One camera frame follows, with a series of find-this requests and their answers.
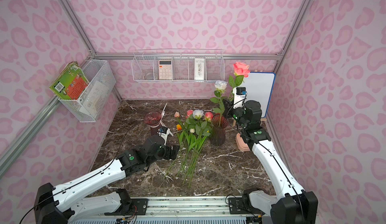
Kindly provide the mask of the pink artificial rose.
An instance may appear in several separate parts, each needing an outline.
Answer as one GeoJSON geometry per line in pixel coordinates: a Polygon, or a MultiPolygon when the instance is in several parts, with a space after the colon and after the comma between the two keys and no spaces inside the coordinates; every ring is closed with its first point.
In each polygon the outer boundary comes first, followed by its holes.
{"type": "Polygon", "coordinates": [[[191,117],[193,113],[194,113],[194,111],[192,109],[188,110],[186,118],[191,117]]]}
{"type": "Polygon", "coordinates": [[[244,78],[247,78],[250,73],[249,65],[241,62],[234,63],[233,69],[234,73],[233,75],[230,75],[228,79],[229,86],[231,87],[231,91],[228,97],[229,100],[234,99],[233,90],[239,87],[243,83],[244,78]]]}

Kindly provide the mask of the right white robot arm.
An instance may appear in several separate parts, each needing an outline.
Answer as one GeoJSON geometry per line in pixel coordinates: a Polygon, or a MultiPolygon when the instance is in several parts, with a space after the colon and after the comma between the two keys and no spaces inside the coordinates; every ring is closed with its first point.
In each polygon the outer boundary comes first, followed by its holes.
{"type": "Polygon", "coordinates": [[[241,106],[224,99],[225,117],[236,121],[241,138],[259,159],[275,190],[275,195],[262,190],[245,192],[246,204],[262,211],[274,224],[314,224],[318,199],[298,183],[281,160],[271,137],[261,126],[260,103],[244,99],[239,103],[241,106]]]}

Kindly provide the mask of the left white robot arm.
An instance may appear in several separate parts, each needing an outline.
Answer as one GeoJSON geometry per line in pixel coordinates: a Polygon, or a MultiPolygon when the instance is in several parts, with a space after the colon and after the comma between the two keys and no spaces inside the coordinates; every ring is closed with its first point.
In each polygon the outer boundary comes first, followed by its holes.
{"type": "Polygon", "coordinates": [[[153,135],[144,144],[126,150],[112,161],[67,183],[39,187],[32,211],[38,224],[70,224],[95,215],[138,214],[125,189],[100,197],[89,195],[139,171],[148,171],[157,160],[174,160],[178,145],[166,146],[167,135],[153,135]]]}

